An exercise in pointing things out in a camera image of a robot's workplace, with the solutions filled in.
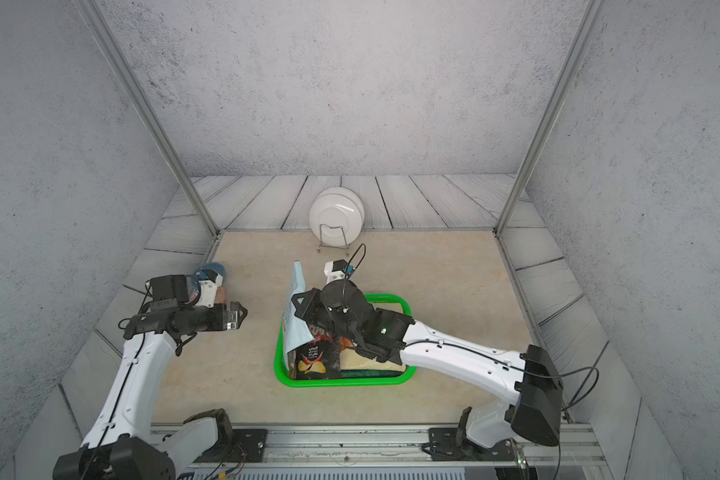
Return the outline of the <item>olive brown Lerna bag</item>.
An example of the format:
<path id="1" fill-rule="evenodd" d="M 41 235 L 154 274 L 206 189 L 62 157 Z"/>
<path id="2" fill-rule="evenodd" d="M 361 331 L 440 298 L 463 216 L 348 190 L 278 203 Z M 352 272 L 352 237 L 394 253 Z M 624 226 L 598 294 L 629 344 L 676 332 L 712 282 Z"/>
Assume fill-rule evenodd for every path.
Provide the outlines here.
<path id="1" fill-rule="evenodd" d="M 296 306 L 292 297 L 307 291 L 302 265 L 299 261 L 293 264 L 291 287 L 286 296 L 286 306 L 282 322 L 282 346 L 280 347 L 281 363 L 287 373 L 290 372 L 289 355 L 292 351 L 309 344 L 314 340 L 308 324 L 296 316 Z"/>

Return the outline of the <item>black snack bag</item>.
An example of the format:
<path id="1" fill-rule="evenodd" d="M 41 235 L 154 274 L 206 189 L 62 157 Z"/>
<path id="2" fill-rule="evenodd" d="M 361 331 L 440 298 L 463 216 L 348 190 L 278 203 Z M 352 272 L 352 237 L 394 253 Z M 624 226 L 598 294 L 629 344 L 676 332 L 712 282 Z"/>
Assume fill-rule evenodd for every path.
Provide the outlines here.
<path id="1" fill-rule="evenodd" d="M 319 328 L 313 329 L 312 335 L 312 341 L 289 353 L 291 378 L 297 381 L 340 378 L 340 338 Z"/>

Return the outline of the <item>cassava chips bag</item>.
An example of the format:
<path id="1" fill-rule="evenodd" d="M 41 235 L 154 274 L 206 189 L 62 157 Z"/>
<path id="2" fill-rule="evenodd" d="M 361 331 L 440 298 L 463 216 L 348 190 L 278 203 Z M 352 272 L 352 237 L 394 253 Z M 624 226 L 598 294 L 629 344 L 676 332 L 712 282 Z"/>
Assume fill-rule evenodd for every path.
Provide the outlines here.
<path id="1" fill-rule="evenodd" d="M 359 355 L 354 349 L 343 348 L 340 352 L 340 368 L 342 371 L 379 371 L 402 373 L 407 366 L 394 362 L 378 362 Z"/>

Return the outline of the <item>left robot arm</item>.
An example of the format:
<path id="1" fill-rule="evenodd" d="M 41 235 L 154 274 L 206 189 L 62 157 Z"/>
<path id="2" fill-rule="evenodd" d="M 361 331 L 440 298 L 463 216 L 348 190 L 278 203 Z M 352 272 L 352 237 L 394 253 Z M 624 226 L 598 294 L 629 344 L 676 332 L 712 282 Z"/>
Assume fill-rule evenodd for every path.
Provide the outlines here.
<path id="1" fill-rule="evenodd" d="M 187 419 L 157 446 L 147 438 L 170 361 L 199 333 L 236 330 L 247 315 L 238 302 L 146 303 L 125 326 L 122 362 L 97 420 L 77 451 L 58 458 L 53 478 L 175 479 L 206 453 L 224 462 L 239 450 L 223 409 Z"/>

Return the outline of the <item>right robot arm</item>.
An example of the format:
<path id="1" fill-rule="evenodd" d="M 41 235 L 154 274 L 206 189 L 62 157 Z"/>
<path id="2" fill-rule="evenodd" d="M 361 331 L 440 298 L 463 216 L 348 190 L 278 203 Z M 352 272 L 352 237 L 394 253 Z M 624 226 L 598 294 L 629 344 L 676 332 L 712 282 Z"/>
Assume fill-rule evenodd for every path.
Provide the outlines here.
<path id="1" fill-rule="evenodd" d="M 559 445 L 564 386 L 545 349 L 501 350 L 444 334 L 373 306 L 350 280 L 295 293 L 291 304 L 302 323 L 350 340 L 364 358 L 430 369 L 496 396 L 488 407 L 467 408 L 460 430 L 471 443 L 489 448 L 519 436 Z"/>

